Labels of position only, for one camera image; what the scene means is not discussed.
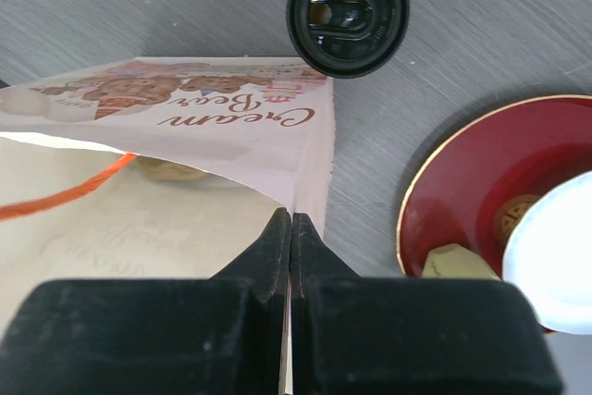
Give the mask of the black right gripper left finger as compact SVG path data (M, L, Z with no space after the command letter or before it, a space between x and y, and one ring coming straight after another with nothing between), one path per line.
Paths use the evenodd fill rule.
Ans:
M57 279L1 341L5 394L280 394L291 220L208 279Z

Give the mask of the paper bag with orange handles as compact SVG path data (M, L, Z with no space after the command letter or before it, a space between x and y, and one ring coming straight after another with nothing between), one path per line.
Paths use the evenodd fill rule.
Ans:
M1 341L57 279L208 279L273 213L322 228L332 80L298 58L133 58L1 91Z

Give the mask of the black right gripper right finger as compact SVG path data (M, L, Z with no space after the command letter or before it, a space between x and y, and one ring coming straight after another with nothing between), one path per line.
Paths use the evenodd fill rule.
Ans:
M496 280L363 278L292 222L298 394L560 394L525 297Z

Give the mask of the black cup lid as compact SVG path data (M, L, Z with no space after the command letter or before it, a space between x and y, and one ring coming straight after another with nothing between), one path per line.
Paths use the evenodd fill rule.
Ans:
M389 62L410 18L410 0L288 0L287 26L301 58L338 79L368 75Z

